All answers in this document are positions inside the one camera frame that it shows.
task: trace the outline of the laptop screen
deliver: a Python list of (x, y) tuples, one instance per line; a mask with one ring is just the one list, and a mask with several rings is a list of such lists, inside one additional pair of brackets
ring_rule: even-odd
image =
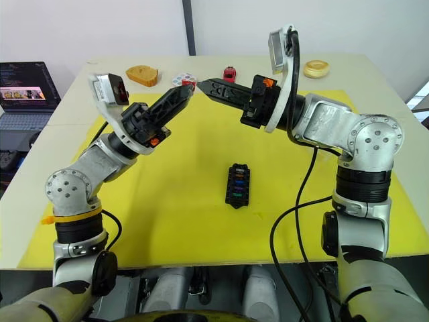
[(53, 112), (61, 98), (44, 62), (0, 63), (0, 105), (8, 112)]

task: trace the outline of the yellow zip tie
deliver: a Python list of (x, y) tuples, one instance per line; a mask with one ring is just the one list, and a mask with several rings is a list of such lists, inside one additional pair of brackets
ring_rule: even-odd
[(42, 225), (50, 225), (51, 223), (70, 223), (72, 221), (78, 221), (98, 215), (100, 212), (101, 207), (91, 210), (88, 213), (80, 213), (78, 215), (73, 216), (47, 216), (43, 218), (40, 222)]

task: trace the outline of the orange button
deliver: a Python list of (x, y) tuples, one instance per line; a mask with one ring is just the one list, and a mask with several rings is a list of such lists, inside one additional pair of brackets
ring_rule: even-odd
[(153, 138), (150, 140), (150, 144), (152, 146), (157, 146), (159, 144), (159, 142), (160, 142), (160, 139), (158, 139), (158, 138)]
[(274, 80), (269, 78), (264, 78), (262, 82), (266, 85), (266, 87), (273, 87), (274, 85)]

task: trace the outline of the laptop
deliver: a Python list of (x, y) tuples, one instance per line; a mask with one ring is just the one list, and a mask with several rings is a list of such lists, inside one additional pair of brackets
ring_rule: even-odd
[(29, 151), (60, 101), (44, 62), (0, 63), (0, 150)]

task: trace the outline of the yellow table mat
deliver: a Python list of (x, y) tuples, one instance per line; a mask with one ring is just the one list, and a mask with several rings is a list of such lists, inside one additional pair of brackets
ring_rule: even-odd
[[(319, 95), (351, 106), (343, 91)], [(130, 101), (154, 103), (160, 94), (135, 94)], [(269, 231), (277, 216), (295, 203), (312, 149), (289, 141), (284, 131), (265, 133), (240, 124), (241, 111), (195, 94), (167, 127), (172, 135), (99, 197), (103, 208), (122, 222), (123, 234), (112, 247), (120, 268), (159, 265), (206, 265), (271, 262)], [(100, 128), (88, 132), (81, 150)], [(225, 204), (228, 169), (246, 163), (251, 169), (250, 202), (236, 210)], [(336, 157), (320, 151), (302, 202), (327, 197), (335, 187)], [(392, 176), (389, 256), (427, 254), (429, 237), (396, 176)], [(300, 210), (304, 246), (311, 260), (331, 260), (320, 246), (320, 230), (329, 202)], [(52, 213), (49, 206), (45, 216)], [(301, 261), (293, 214), (275, 235), (282, 262)], [(111, 240), (116, 225), (105, 217)], [(52, 268), (53, 225), (39, 225), (20, 268)]]

